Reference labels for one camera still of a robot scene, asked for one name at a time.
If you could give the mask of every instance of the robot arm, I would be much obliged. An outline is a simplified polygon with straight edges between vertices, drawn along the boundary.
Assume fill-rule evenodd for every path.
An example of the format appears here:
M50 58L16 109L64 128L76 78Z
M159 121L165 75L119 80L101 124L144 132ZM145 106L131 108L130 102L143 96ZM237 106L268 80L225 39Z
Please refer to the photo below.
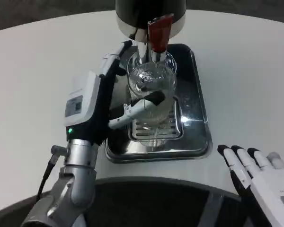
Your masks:
M272 152L218 146L231 179L256 227L284 227L284 162Z
M99 76L90 72L75 79L65 108L68 146L52 147L52 158L40 185L38 201L22 223L23 227L71 227L93 202L98 147L108 137L109 131L128 124L165 99L160 91L151 93L130 105L122 105L123 114L112 119L114 114L109 108L116 74L126 74L119 68L120 57L130 46L132 41L125 41L119 50L108 55ZM59 179L50 193L39 200L38 196L59 156L65 157Z

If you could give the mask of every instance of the drip tray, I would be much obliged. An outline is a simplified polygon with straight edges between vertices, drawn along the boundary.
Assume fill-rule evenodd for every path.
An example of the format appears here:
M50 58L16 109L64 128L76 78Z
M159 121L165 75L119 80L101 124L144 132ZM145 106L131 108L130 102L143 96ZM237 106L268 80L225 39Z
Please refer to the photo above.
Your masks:
M126 68L128 62L126 56L129 58L136 50L132 47L124 54L125 59L121 59L123 67ZM157 126L141 124L136 120L123 129L111 131L105 150L112 162L202 158L212 150L194 54L183 44L169 45L168 52L177 62L175 102L169 118ZM120 78L115 84L114 98L125 102L123 91L127 87L126 78Z
M181 116L178 101L174 98L168 118L158 125L148 125L134 120L128 127L128 137L136 142L176 140L182 135Z

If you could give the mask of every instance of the white table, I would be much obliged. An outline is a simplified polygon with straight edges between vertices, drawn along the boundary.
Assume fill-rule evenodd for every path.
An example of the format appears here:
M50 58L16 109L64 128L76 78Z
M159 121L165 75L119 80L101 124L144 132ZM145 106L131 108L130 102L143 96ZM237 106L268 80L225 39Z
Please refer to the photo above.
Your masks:
M0 31L0 209L36 194L51 146L66 145L63 113L71 78L97 69L124 39L113 11ZM101 147L98 179L159 176L235 193L217 145L278 151L284 160L284 24L188 10L171 43L195 52L213 152L197 160L117 165ZM44 191L60 166L62 160Z

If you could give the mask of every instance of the black floor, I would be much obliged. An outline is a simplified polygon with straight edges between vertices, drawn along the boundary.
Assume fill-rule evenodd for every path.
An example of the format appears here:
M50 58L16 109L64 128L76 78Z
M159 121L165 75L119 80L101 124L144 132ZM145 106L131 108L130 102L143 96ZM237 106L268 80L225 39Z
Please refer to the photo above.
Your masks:
M114 8L115 0L0 0L0 30L53 17ZM284 22L284 0L187 0L187 8Z

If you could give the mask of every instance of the metal grate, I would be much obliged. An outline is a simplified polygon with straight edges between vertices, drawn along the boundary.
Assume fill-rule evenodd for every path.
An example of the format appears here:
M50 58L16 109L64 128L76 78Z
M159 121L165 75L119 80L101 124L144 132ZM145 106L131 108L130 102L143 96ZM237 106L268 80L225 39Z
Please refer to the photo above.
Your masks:
M130 133L134 141L169 140L179 138L182 134L182 124L180 122L180 112L178 102L175 99L173 108L169 112L168 118L158 125L149 125L134 120Z

